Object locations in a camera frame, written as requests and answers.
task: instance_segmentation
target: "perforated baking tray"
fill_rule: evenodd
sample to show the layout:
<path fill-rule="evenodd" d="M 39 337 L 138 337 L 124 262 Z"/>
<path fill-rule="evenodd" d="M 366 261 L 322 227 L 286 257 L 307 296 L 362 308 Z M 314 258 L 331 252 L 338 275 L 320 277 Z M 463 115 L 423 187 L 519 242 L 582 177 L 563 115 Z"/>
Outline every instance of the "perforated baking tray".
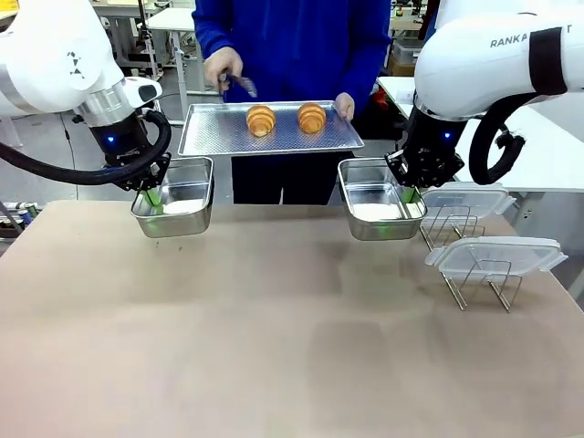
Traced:
<path fill-rule="evenodd" d="M 306 102 L 219 103 L 189 107 L 182 130 L 179 155 L 271 155 L 298 152 L 355 151 L 363 140 L 340 117 L 332 100 L 316 101 L 327 113 L 327 123 L 317 134 L 298 126 L 298 109 Z M 254 105 L 267 105 L 276 114 L 274 130 L 262 138 L 247 129 L 245 117 Z"/>

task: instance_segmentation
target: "tongs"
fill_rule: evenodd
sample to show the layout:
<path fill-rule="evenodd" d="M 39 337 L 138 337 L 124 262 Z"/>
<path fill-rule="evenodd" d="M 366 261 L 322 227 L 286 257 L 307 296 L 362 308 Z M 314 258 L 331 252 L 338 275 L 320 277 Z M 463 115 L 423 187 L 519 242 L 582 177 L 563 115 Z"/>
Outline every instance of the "tongs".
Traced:
<path fill-rule="evenodd" d="M 249 94 L 252 98 L 254 99 L 257 98 L 256 84 L 254 84 L 254 81 L 252 79 L 234 76 L 231 73 L 224 70 L 224 72 L 221 75 L 219 75 L 219 82 L 225 83 L 227 82 L 228 79 L 239 84 L 239 86 L 245 91 L 247 91 L 247 94 Z"/>

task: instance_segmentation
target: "cardboard box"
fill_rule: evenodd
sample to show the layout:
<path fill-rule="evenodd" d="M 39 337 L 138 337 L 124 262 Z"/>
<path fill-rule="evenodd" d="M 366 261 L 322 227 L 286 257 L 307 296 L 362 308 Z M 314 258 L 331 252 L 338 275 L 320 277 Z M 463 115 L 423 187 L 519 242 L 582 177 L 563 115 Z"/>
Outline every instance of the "cardboard box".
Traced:
<path fill-rule="evenodd" d="M 390 65 L 388 67 L 390 76 L 412 77 L 415 69 L 415 64 L 400 64 L 393 55 L 390 56 Z"/>

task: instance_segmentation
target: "hand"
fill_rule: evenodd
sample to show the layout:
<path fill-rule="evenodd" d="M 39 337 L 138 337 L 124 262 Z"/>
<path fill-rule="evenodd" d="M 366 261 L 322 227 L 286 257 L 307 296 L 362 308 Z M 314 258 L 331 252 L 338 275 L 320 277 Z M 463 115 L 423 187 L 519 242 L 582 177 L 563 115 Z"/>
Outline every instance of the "hand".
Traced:
<path fill-rule="evenodd" d="M 355 100 L 353 100 L 349 93 L 340 93 L 335 99 L 335 105 L 337 106 L 340 117 L 348 121 L 353 120 L 353 116 L 355 115 Z"/>
<path fill-rule="evenodd" d="M 204 61 L 204 76 L 219 91 L 229 89 L 228 82 L 219 84 L 219 75 L 227 70 L 231 75 L 241 77 L 244 62 L 231 47 L 222 47 Z"/>

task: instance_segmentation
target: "black pants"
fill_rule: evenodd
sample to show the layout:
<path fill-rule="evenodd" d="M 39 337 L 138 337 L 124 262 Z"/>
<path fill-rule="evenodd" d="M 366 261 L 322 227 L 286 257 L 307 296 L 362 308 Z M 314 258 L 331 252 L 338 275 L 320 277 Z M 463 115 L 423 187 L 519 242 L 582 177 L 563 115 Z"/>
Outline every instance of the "black pants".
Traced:
<path fill-rule="evenodd" d="M 234 203 L 326 205 L 337 166 L 350 152 L 301 153 L 231 159 Z"/>

